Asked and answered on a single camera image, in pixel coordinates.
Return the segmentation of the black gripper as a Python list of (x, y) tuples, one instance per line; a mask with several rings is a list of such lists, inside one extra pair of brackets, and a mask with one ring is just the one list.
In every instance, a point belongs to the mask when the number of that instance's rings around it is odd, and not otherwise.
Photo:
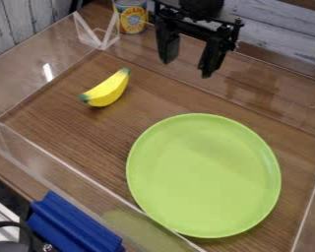
[(154, 0), (155, 16), (163, 20), (156, 23), (156, 43), (159, 57), (170, 64), (179, 56), (180, 35), (197, 39), (213, 36), (199, 59), (202, 77), (210, 78), (221, 68), (227, 50), (234, 51), (245, 23), (223, 11), (225, 0)]

